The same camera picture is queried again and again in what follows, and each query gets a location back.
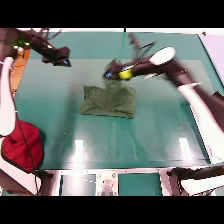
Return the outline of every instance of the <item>table surface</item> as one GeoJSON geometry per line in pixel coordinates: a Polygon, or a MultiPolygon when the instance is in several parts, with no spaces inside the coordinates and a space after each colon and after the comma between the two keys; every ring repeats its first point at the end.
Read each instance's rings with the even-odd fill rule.
{"type": "MultiPolygon", "coordinates": [[[[192,70],[210,93],[224,94],[222,84],[197,35],[137,33],[143,43],[157,41],[151,53],[166,46],[192,70]]],[[[42,169],[143,168],[206,165],[208,155],[189,104],[162,77],[135,78],[134,119],[81,115],[83,85],[103,87],[102,74],[113,58],[132,57],[127,33],[62,33],[52,40],[71,49],[71,68],[53,67],[31,52],[16,95],[20,119],[41,130],[42,169]],[[76,147],[82,140],[84,148],[76,147]]]]}

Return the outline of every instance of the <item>dark green fabric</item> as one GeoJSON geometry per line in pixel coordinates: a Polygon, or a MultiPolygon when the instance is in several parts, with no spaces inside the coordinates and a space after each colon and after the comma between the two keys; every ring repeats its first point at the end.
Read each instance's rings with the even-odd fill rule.
{"type": "Polygon", "coordinates": [[[133,118],[136,111],[136,91],[121,81],[104,79],[105,89],[83,86],[84,103],[81,114],[133,118]]]}

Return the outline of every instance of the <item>red fabric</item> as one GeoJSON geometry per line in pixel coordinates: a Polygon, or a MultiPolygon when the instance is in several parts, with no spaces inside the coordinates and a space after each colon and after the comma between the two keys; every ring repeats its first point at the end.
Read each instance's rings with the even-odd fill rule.
{"type": "MultiPolygon", "coordinates": [[[[28,122],[20,120],[20,125],[33,156],[34,169],[36,169],[42,161],[43,156],[40,131],[28,122]]],[[[2,153],[9,160],[18,164],[18,166],[27,171],[32,171],[32,160],[28,150],[21,134],[18,121],[16,121],[13,132],[5,137],[3,141],[2,153]]]]}

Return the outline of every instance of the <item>black cable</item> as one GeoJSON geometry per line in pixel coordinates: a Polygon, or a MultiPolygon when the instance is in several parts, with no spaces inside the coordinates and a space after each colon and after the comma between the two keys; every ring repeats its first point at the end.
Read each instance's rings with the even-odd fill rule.
{"type": "Polygon", "coordinates": [[[37,196],[39,196],[39,194],[38,194],[38,186],[37,186],[37,175],[35,174],[33,155],[32,155],[30,146],[29,146],[29,144],[27,143],[26,137],[25,137],[25,135],[24,135],[24,133],[23,133],[22,126],[21,126],[21,124],[20,124],[20,120],[19,120],[19,117],[18,117],[18,112],[17,112],[17,114],[16,114],[16,119],[17,119],[17,121],[18,121],[18,126],[19,126],[20,132],[21,132],[21,134],[22,134],[24,143],[25,143],[26,148],[27,148],[27,150],[28,150],[28,152],[29,152],[29,154],[30,154],[30,158],[31,158],[31,162],[32,162],[32,171],[33,171],[33,174],[34,174],[34,176],[35,176],[35,185],[36,185],[36,190],[37,190],[37,196]]]}

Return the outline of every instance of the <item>wooden floor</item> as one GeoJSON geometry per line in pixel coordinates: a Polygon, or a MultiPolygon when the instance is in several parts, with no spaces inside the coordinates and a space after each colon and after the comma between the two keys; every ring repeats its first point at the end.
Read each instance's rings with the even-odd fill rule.
{"type": "Polygon", "coordinates": [[[23,55],[21,54],[19,55],[19,57],[16,59],[13,65],[13,70],[10,74],[10,85],[13,97],[16,95],[16,91],[22,79],[23,72],[25,70],[29,56],[30,56],[30,50],[26,50],[23,55]]]}

